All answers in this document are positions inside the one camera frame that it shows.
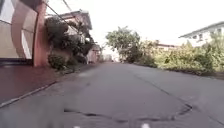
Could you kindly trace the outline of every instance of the red building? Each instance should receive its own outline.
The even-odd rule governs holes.
[[[46,0],[0,1],[0,63],[47,65]]]

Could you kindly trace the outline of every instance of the road marking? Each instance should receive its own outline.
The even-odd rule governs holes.
[[[142,128],[150,128],[150,126],[149,126],[149,124],[144,123],[144,124],[142,124]]]

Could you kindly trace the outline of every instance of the window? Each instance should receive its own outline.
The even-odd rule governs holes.
[[[202,34],[200,34],[200,35],[199,35],[199,38],[200,38],[200,39],[202,39],[202,38],[203,38],[203,35],[202,35]]]
[[[197,36],[193,36],[193,39],[197,39]]]
[[[222,29],[221,28],[217,29],[217,32],[218,32],[218,34],[221,34],[222,33]]]
[[[210,35],[214,35],[215,33],[214,33],[214,31],[210,31]]]

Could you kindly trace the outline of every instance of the white building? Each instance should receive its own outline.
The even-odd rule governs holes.
[[[193,46],[201,46],[206,42],[210,42],[211,35],[214,34],[224,34],[224,21],[184,34],[179,38],[187,39]]]

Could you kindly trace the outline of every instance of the curb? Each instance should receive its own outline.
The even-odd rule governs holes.
[[[31,95],[33,95],[33,94],[36,94],[37,92],[40,92],[40,91],[42,91],[42,90],[45,90],[45,89],[47,89],[48,87],[50,87],[51,85],[53,85],[53,84],[55,84],[55,83],[57,83],[57,80],[54,81],[54,82],[52,82],[52,83],[50,83],[50,84],[48,84],[48,85],[45,85],[45,86],[40,87],[40,88],[37,88],[37,89],[35,89],[34,91],[28,92],[28,93],[26,93],[26,94],[24,94],[24,95],[22,95],[22,96],[19,96],[19,97],[17,97],[17,98],[13,98],[13,99],[8,100],[8,101],[6,101],[6,102],[3,102],[3,103],[0,104],[0,108],[6,107],[6,106],[8,106],[8,105],[10,105],[10,104],[12,104],[12,103],[14,103],[14,102],[16,102],[16,101],[19,101],[19,100],[24,99],[24,98],[26,98],[26,97],[28,97],[28,96],[31,96]]]

